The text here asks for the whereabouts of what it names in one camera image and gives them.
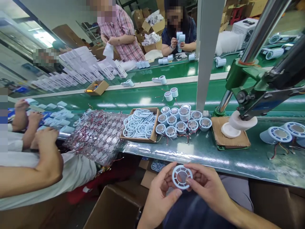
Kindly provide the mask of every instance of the air conditioner unit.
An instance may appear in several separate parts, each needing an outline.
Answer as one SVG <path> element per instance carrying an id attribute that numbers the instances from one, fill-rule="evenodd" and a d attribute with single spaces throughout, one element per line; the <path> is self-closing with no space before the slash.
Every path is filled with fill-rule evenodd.
<path id="1" fill-rule="evenodd" d="M 246 48 L 257 23 L 257 19 L 247 18 L 233 24 L 232 32 L 243 35 L 244 42 L 242 43 L 241 49 Z"/>

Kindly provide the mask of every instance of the hand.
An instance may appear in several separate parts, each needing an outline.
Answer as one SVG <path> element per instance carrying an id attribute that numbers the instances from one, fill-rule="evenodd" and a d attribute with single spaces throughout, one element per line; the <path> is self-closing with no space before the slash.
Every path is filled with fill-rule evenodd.
<path id="1" fill-rule="evenodd" d="M 236 210 L 236 206 L 215 169 L 200 164 L 185 164 L 184 167 L 191 169 L 193 173 L 193 179 L 187 179 L 187 184 L 205 200 L 214 212 L 227 219 Z"/>
<path id="2" fill-rule="evenodd" d="M 38 144 L 45 143 L 55 143 L 58 137 L 58 131 L 47 127 L 43 130 L 37 131 L 35 134 L 35 139 L 38 141 Z"/>
<path id="3" fill-rule="evenodd" d="M 39 123 L 43 117 L 44 117 L 43 114 L 40 112 L 32 112 L 29 115 L 29 124 Z"/>
<path id="4" fill-rule="evenodd" d="M 178 40 L 177 40 L 176 38 L 172 38 L 172 40 L 171 40 L 171 45 L 172 45 L 172 48 L 173 48 L 173 49 L 176 48 L 177 44 L 178 44 Z"/>
<path id="5" fill-rule="evenodd" d="M 138 229 L 154 229 L 164 220 L 166 214 L 182 194 L 180 189 L 174 189 L 168 196 L 169 187 L 175 187 L 172 182 L 172 171 L 177 162 L 165 166 L 151 183 Z"/>
<path id="6" fill-rule="evenodd" d="M 18 100 L 17 103 L 15 103 L 15 109 L 16 110 L 25 110 L 28 108 L 30 105 L 25 101 L 24 99 Z"/>
<path id="7" fill-rule="evenodd" d="M 110 37 L 108 43 L 113 45 L 113 46 L 117 46 L 119 44 L 119 39 L 115 38 L 115 37 Z"/>
<path id="8" fill-rule="evenodd" d="M 103 34 L 101 35 L 101 39 L 104 44 L 106 44 L 108 42 L 108 39 Z"/>

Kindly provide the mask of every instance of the metal rod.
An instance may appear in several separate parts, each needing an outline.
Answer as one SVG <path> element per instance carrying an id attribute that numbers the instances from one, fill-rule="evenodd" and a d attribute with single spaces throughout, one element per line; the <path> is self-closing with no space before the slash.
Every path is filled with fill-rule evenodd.
<path id="1" fill-rule="evenodd" d="M 226 109 L 227 105 L 229 104 L 231 98 L 232 98 L 233 92 L 226 90 L 225 94 L 223 95 L 223 98 L 217 107 L 217 112 L 222 113 Z"/>
<path id="2" fill-rule="evenodd" d="M 291 0 L 269 0 L 267 2 L 241 58 L 242 62 L 251 63 L 255 60 L 290 2 Z"/>

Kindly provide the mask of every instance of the pink plaid shirt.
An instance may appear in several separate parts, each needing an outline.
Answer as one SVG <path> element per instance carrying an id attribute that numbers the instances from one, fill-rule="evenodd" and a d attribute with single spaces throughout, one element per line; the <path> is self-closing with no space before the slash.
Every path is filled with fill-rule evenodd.
<path id="1" fill-rule="evenodd" d="M 135 31 L 133 27 L 133 22 L 128 14 L 119 5 L 115 6 L 115 21 L 103 22 L 102 17 L 98 17 L 98 24 L 101 28 L 101 33 L 110 37 L 120 37 L 124 34 L 134 35 Z M 115 47 L 120 54 L 120 57 L 124 61 L 145 60 L 144 54 L 138 44 L 137 37 L 136 40 L 131 44 L 120 44 Z"/>

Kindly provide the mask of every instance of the metal pole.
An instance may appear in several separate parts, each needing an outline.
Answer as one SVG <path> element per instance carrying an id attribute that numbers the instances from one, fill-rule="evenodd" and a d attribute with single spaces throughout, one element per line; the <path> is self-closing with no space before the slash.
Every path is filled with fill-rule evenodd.
<path id="1" fill-rule="evenodd" d="M 241 61 L 244 63 L 251 63 L 259 54 L 266 39 L 280 20 L 281 16 L 287 9 L 291 0 L 269 0 L 265 9 L 260 17 L 260 20 L 252 34 L 249 44 L 246 47 Z M 232 98 L 233 92 L 226 91 L 218 108 L 217 112 L 222 113 L 225 111 L 227 105 Z"/>
<path id="2" fill-rule="evenodd" d="M 215 55 L 219 25 L 221 23 L 225 0 L 200 1 L 202 3 L 201 8 L 198 8 L 198 11 L 201 11 L 201 23 L 196 110 L 203 111 L 213 66 L 213 58 L 211 57 Z"/>

